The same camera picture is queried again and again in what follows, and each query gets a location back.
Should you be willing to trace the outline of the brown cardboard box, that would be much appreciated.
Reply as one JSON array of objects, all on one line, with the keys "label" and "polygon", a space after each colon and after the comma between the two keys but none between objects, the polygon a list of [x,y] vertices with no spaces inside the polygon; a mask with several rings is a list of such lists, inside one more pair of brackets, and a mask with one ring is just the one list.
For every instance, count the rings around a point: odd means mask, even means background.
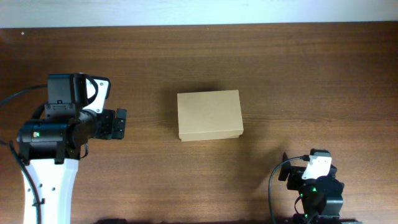
[{"label": "brown cardboard box", "polygon": [[182,142],[238,138],[244,132],[238,90],[179,93],[177,107]]}]

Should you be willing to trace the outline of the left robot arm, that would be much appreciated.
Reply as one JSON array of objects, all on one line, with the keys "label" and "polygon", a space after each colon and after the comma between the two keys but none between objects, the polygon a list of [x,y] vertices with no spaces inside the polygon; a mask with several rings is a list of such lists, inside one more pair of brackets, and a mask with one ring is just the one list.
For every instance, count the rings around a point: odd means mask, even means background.
[{"label": "left robot arm", "polygon": [[127,111],[107,110],[111,82],[84,73],[49,75],[48,100],[17,134],[24,175],[24,223],[70,223],[79,162],[90,139],[122,140]]}]

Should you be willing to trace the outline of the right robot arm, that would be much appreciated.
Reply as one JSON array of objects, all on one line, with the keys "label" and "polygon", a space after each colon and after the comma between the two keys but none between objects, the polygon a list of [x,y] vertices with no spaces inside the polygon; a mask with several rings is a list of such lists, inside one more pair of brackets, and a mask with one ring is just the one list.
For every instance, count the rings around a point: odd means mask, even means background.
[{"label": "right robot arm", "polygon": [[278,180],[286,181],[287,189],[298,192],[295,203],[301,202],[303,207],[302,213],[296,210],[285,223],[359,223],[353,218],[340,218],[345,185],[336,179],[337,168],[331,160],[331,153],[325,149],[311,149],[307,155],[292,158],[283,154],[277,167]]}]

